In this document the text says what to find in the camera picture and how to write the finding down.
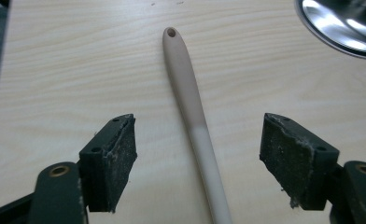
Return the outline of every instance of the table surface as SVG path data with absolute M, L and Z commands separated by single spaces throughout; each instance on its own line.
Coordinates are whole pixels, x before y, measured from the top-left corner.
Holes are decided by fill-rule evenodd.
M 291 0 L 13 1 L 0 76 L 0 206 L 79 151 L 108 120 L 136 117 L 138 159 L 116 214 L 90 223 L 211 223 L 165 69 L 162 32 L 188 47 L 234 223 L 329 223 L 291 209 L 259 160 L 263 115 L 296 120 L 366 161 L 366 60 L 302 25 Z

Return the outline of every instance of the wooden table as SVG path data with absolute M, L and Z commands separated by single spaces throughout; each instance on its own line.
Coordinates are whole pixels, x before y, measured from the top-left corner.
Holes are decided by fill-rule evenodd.
M 162 32 L 188 47 L 234 223 L 329 223 L 290 209 L 259 160 L 265 112 L 366 161 L 366 60 L 316 39 L 290 0 L 13 1 L 0 76 L 0 206 L 134 113 L 138 159 L 117 212 L 90 223 L 210 223 Z

